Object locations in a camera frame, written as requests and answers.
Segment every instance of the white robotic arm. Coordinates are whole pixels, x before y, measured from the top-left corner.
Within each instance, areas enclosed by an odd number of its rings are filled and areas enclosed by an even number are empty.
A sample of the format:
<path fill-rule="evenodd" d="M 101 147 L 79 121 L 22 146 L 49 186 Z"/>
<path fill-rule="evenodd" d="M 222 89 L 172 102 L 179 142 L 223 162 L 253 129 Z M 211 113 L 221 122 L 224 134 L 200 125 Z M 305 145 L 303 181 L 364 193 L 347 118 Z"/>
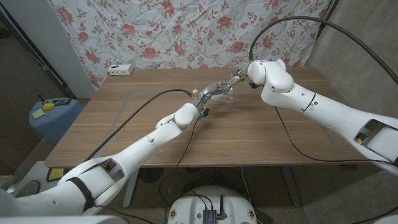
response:
<path fill-rule="evenodd" d="M 364 157 L 386 162 L 374 163 L 398 175 L 398 119 L 350 108 L 294 83 L 282 60 L 255 60 L 242 65 L 241 72 L 264 85 L 261 98 L 267 104 L 302 113 L 339 134 Z"/>
<path fill-rule="evenodd" d="M 0 217 L 94 215 L 119 193 L 133 172 L 159 148 L 177 138 L 195 118 L 206 116 L 205 103 L 225 91 L 228 82 L 208 85 L 191 103 L 161 119 L 156 130 L 123 151 L 88 160 L 63 176 L 56 187 L 37 195 L 14 198 L 0 190 Z"/>

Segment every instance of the screw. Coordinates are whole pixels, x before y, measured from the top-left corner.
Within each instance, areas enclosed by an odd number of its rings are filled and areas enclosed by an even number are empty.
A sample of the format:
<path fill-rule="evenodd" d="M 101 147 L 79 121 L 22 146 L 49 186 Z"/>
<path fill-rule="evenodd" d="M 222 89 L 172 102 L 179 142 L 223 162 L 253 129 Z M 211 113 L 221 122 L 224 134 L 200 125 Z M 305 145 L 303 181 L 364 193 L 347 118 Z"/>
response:
<path fill-rule="evenodd" d="M 256 216 L 256 214 L 254 213 L 254 211 L 251 210 L 251 209 L 249 209 L 249 210 L 248 210 L 248 217 L 249 217 L 250 219 L 253 219 L 255 216 Z"/>
<path fill-rule="evenodd" d="M 170 212 L 170 218 L 173 220 L 177 216 L 177 211 L 174 209 Z"/>

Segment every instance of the black wire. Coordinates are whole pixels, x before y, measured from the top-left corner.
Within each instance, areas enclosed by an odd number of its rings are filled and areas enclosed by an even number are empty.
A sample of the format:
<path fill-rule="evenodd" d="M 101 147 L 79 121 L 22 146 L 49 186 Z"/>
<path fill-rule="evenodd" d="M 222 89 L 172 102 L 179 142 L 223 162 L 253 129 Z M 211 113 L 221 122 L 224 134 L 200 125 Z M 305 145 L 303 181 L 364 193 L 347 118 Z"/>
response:
<path fill-rule="evenodd" d="M 186 153 L 187 150 L 188 150 L 188 146 L 189 146 L 189 144 L 191 143 L 191 140 L 192 140 L 193 131 L 195 130 L 195 126 L 197 125 L 197 122 L 198 122 L 198 121 L 199 121 L 199 119 L 197 119 L 197 120 L 195 121 L 195 124 L 193 125 L 192 134 L 191 134 L 191 137 L 190 137 L 189 142 L 188 142 L 188 144 L 187 144 L 187 148 L 185 149 L 184 153 L 182 154 L 181 159 L 179 160 L 179 162 L 178 162 L 177 165 L 175 166 L 176 168 L 178 167 L 178 165 L 180 165 L 180 162 L 182 161 L 182 158 L 184 158 L 184 155 L 185 155 L 185 153 Z"/>
<path fill-rule="evenodd" d="M 171 173 L 171 174 L 165 176 L 165 177 L 162 179 L 162 181 L 160 181 L 160 184 L 159 184 L 159 195 L 160 195 L 160 197 L 162 198 L 163 202 L 164 202 L 167 206 L 169 206 L 169 207 L 171 207 L 171 204 L 169 204 L 169 203 L 166 201 L 166 199 L 163 197 L 161 188 L 162 188 L 162 183 L 163 183 L 163 181 L 164 181 L 166 178 L 170 177 L 171 175 L 177 175 L 177 176 L 179 176 L 179 177 L 181 178 L 181 180 L 182 180 L 182 184 L 183 184 L 184 187 L 185 187 L 184 179 L 183 179 L 182 176 L 181 176 L 180 174 L 178 174 L 178 173 Z"/>
<path fill-rule="evenodd" d="M 206 204 L 206 202 L 202 199 L 202 197 L 204 197 L 204 198 L 206 198 L 207 200 L 210 201 L 211 209 L 213 209 L 213 203 L 211 202 L 211 200 L 210 200 L 208 197 L 205 197 L 205 196 L 203 196 L 203 195 L 197 195 L 197 194 L 185 194 L 185 195 L 179 196 L 179 198 L 180 198 L 180 197 L 184 197 L 184 196 L 195 196 L 195 197 L 198 197 L 198 198 L 205 204 L 206 210 L 208 210 L 208 209 L 207 209 L 207 204 Z"/>
<path fill-rule="evenodd" d="M 166 211 L 164 212 L 164 224 L 166 224 L 168 216 L 169 216 L 169 214 L 167 213 L 167 207 L 166 207 Z"/>
<path fill-rule="evenodd" d="M 304 152 L 300 151 L 300 150 L 296 147 L 296 145 L 293 143 L 292 138 L 290 137 L 290 134 L 289 134 L 289 132 L 287 131 L 286 125 L 285 125 L 285 123 L 284 123 L 282 117 L 280 116 L 278 109 L 276 108 L 276 106 L 275 106 L 274 108 L 275 108 L 275 110 L 276 110 L 276 113 L 277 113 L 278 116 L 279 116 L 280 121 L 282 122 L 282 125 L 284 126 L 284 129 L 285 129 L 287 138 L 289 139 L 290 143 L 292 144 L 292 146 L 293 146 L 299 153 L 301 153 L 301 155 L 303 155 L 303 156 L 305 156 L 305 157 L 307 157 L 307 158 L 310 158 L 310 159 L 315 160 L 315 161 L 320 161 L 320 162 L 382 162 L 382 163 L 390 164 L 390 165 L 393 165 L 393 166 L 395 165 L 393 162 L 381 161 L 381 160 L 377 160 L 377 159 L 340 159 L 340 160 L 325 160 L 325 159 L 317 159 L 317 158 L 308 156 L 308 155 L 306 155 Z"/>
<path fill-rule="evenodd" d="M 341 28 L 340 26 L 333 24 L 329 21 L 326 21 L 324 19 L 319 19 L 319 18 L 315 18 L 315 17 L 310 17 L 310 16 L 293 16 L 293 17 L 286 17 L 283 19 L 279 19 L 275 22 L 271 22 L 268 26 L 266 26 L 266 28 L 264 28 L 258 35 L 257 37 L 254 39 L 253 43 L 250 46 L 250 51 L 249 51 L 249 60 L 252 61 L 253 60 L 253 48 L 254 45 L 256 44 L 258 38 L 260 38 L 260 36 L 270 27 L 272 27 L 273 25 L 282 22 L 282 21 L 289 21 L 289 20 L 294 20 L 294 19 L 306 19 L 306 20 L 310 20 L 310 21 L 317 21 L 320 22 L 322 24 L 326 24 L 332 28 L 335 28 L 336 30 L 342 32 L 343 34 L 345 34 L 347 37 L 351 38 L 351 40 L 355 41 L 359 46 L 361 46 L 372 58 L 374 58 L 379 65 L 381 65 L 381 67 L 390 75 L 390 77 L 393 79 L 393 81 L 398 85 L 398 76 L 394 73 L 394 71 L 392 71 L 392 69 L 390 67 L 388 67 L 388 65 L 381 60 L 381 58 L 379 56 L 377 56 L 376 53 L 374 53 L 366 44 L 364 44 L 364 42 L 362 42 L 361 40 L 359 40 L 357 37 L 355 37 L 353 34 L 351 34 L 350 32 L 348 32 L 347 30 L 344 30 L 343 28 Z"/>
<path fill-rule="evenodd" d="M 127 218 L 123 218 L 125 221 L 127 221 L 127 224 L 130 224 L 130 221 Z"/>
<path fill-rule="evenodd" d="M 392 212 L 394 212 L 394 211 L 396 211 L 396 210 L 398 210 L 398 206 L 395 207 L 395 208 L 393 208 L 393 209 L 391 209 L 391 210 L 389 210 L 389 211 L 386 212 L 386 213 L 383 213 L 383 214 L 379 215 L 379 216 L 376 216 L 376 217 L 373 217 L 373 218 L 369 218 L 369 219 L 367 219 L 367 220 L 363 220 L 363 221 L 360 221 L 360 222 L 356 222 L 356 223 L 353 223 L 353 224 L 360 224 L 360 223 L 365 223 L 365 222 L 368 222 L 368 221 L 372 221 L 372 220 L 381 218 L 381 217 L 383 217 L 383 216 L 385 216 L 385 215 L 388 215 L 388 214 L 390 214 L 390 213 L 392 213 Z"/>
<path fill-rule="evenodd" d="M 120 215 L 124 215 L 124 216 L 130 217 L 130 218 L 136 218 L 136 219 L 142 220 L 144 222 L 147 222 L 147 223 L 150 223 L 150 224 L 154 224 L 153 222 L 151 222 L 149 220 L 146 220 L 145 218 L 137 217 L 135 215 L 130 215 L 130 214 L 127 214 L 127 213 L 124 213 L 124 212 L 120 212 L 120 211 L 117 211 L 116 209 L 113 209 L 111 207 L 107 207 L 107 206 L 104 206 L 104 205 L 93 205 L 93 206 L 94 207 L 99 207 L 99 208 L 106 208 L 106 209 L 114 211 L 114 212 L 116 212 L 116 213 L 118 213 Z"/>
<path fill-rule="evenodd" d="M 213 209 L 213 202 L 211 202 L 211 200 L 208 198 L 208 197 L 206 197 L 206 196 L 202 196 L 202 195 L 197 195 L 192 189 L 191 189 L 191 191 L 193 192 L 193 194 L 195 194 L 195 196 L 197 196 L 197 197 L 204 197 L 205 199 L 207 199 L 207 200 L 209 200 L 209 202 L 210 202 L 210 208 L 211 209 Z"/>
<path fill-rule="evenodd" d="M 158 94 L 156 94 L 154 97 L 152 97 L 150 100 L 148 100 L 146 103 L 144 103 L 140 108 L 138 108 L 138 110 L 136 110 L 125 122 L 123 122 L 123 124 L 122 125 L 120 125 L 120 127 L 117 129 L 117 130 L 115 130 L 109 137 L 107 137 L 106 139 L 105 139 L 105 141 L 103 141 L 95 150 L 94 150 L 94 152 L 92 152 L 88 157 L 87 157 L 87 159 L 85 160 L 85 162 L 86 161 L 88 161 L 88 160 L 90 160 L 109 140 L 111 140 L 111 138 L 118 132 L 118 131 L 120 131 L 120 129 L 122 129 L 123 127 L 124 127 L 124 125 L 126 125 L 130 120 L 131 120 L 131 118 L 132 117 L 134 117 L 141 109 L 143 109 L 146 105 L 148 105 L 148 103 L 150 103 L 152 100 L 154 100 L 155 98 L 157 98 L 158 96 L 160 96 L 160 95 L 162 95 L 162 94 L 164 94 L 164 93 L 168 93 L 168 92 L 171 92 L 171 91 L 182 91 L 182 92 L 185 92 L 185 93 L 187 93 L 188 94 L 188 96 L 189 97 L 192 97 L 192 93 L 190 93 L 189 91 L 187 91 L 187 90 L 181 90 L 181 89 L 172 89 L 172 90 L 166 90 L 166 91 L 162 91 L 162 92 L 160 92 L 160 93 L 158 93 Z"/>

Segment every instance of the floral fabric backdrop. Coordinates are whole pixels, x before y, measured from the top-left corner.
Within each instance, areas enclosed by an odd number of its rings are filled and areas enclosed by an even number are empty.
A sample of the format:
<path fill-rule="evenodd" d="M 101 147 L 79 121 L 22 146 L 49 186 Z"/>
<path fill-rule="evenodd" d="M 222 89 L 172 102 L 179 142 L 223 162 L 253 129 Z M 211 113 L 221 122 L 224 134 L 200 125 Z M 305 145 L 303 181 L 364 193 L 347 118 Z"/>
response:
<path fill-rule="evenodd" d="M 328 0 L 49 0 L 95 88 L 111 64 L 135 69 L 218 68 L 248 61 L 257 34 L 290 16 L 323 18 Z M 318 24 L 276 24 L 257 41 L 254 58 L 302 66 Z"/>

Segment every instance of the white power strip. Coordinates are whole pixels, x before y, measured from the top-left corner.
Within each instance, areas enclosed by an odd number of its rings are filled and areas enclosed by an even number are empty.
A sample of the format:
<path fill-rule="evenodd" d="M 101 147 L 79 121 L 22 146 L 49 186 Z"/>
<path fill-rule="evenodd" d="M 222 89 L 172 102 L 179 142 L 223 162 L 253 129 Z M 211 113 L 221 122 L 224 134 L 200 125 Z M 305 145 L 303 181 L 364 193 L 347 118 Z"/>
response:
<path fill-rule="evenodd" d="M 111 65 L 108 68 L 110 75 L 130 75 L 132 72 L 132 65 Z"/>

